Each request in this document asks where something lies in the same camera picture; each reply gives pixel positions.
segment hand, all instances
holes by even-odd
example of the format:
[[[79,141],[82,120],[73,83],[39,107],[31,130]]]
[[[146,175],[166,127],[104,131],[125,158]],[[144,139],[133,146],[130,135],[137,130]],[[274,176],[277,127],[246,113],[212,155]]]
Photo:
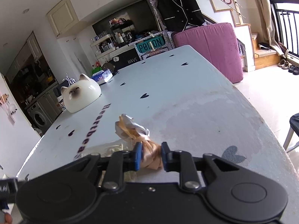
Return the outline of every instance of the hand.
[[[13,219],[11,218],[11,215],[6,213],[5,214],[5,223],[0,223],[0,224],[12,224],[13,223]]]

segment white cat lamp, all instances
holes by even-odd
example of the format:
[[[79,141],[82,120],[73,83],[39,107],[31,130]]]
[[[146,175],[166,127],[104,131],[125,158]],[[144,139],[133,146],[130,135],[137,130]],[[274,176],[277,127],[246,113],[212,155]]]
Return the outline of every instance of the white cat lamp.
[[[61,87],[61,95],[66,109],[75,113],[94,102],[101,95],[101,88],[95,80],[81,74],[74,84]]]

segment tissue box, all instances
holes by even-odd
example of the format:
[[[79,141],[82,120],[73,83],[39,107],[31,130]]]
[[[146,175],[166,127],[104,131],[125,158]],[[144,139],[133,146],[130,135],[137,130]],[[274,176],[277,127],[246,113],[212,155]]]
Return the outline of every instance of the tissue box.
[[[92,75],[92,79],[95,80],[99,85],[108,82],[112,78],[112,73],[108,69],[107,71],[99,71]]]

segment teal sign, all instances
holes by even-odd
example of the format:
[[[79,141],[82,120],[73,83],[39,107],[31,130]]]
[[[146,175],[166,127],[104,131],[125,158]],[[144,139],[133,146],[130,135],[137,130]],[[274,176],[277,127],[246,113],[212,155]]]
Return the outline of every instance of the teal sign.
[[[137,43],[136,47],[137,47],[139,53],[145,53],[145,52],[152,50],[149,42],[152,43],[152,45],[155,49],[162,47],[163,45],[166,44],[164,37],[162,35],[159,35],[154,38],[150,38],[150,39],[147,39],[147,40]]]

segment pink foam mattress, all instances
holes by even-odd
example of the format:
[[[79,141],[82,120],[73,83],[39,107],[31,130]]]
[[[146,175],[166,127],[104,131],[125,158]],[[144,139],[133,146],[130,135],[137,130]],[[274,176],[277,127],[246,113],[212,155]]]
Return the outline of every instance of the pink foam mattress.
[[[237,37],[230,23],[189,29],[173,36],[176,47],[192,46],[232,83],[243,79]]]

